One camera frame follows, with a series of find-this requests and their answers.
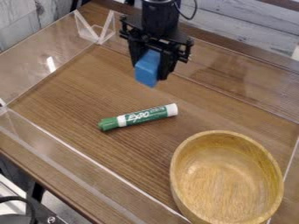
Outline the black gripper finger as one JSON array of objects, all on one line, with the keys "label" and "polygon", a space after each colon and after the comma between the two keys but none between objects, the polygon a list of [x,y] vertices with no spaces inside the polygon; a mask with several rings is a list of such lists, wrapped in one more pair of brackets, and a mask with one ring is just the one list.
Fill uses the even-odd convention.
[{"label": "black gripper finger", "polygon": [[128,50],[131,55],[132,66],[136,65],[136,62],[142,59],[144,53],[147,52],[147,43],[142,39],[130,39],[128,40]]},{"label": "black gripper finger", "polygon": [[174,71],[178,63],[179,47],[174,46],[170,49],[164,49],[160,53],[160,63],[158,68],[158,80],[164,81],[168,74]]}]

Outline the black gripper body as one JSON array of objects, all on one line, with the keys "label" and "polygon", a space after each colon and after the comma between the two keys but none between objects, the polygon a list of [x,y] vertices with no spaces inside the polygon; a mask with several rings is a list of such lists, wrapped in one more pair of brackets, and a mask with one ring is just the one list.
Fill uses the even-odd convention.
[{"label": "black gripper body", "polygon": [[142,13],[120,17],[119,35],[127,43],[142,39],[148,50],[159,53],[178,46],[178,61],[187,63],[194,41],[179,29],[179,17],[194,19],[182,12],[182,0],[142,0]]}]

